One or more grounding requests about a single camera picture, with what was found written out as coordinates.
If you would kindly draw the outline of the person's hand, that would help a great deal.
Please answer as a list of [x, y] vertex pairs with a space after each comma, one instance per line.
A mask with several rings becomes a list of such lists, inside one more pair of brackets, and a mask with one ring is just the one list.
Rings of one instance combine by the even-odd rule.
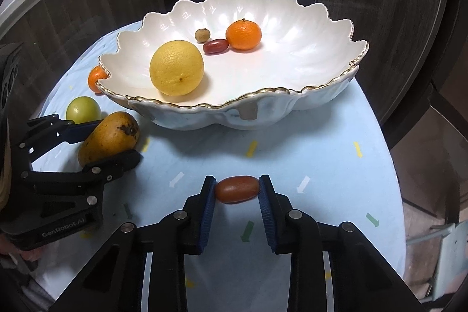
[[17, 248], [13, 243], [10, 242], [8, 237], [4, 234], [0, 235], [0, 254], [1, 255], [10, 255], [16, 254], [20, 255], [25, 261], [37, 261], [40, 259], [44, 252], [44, 247], [37, 249], [24, 251]]

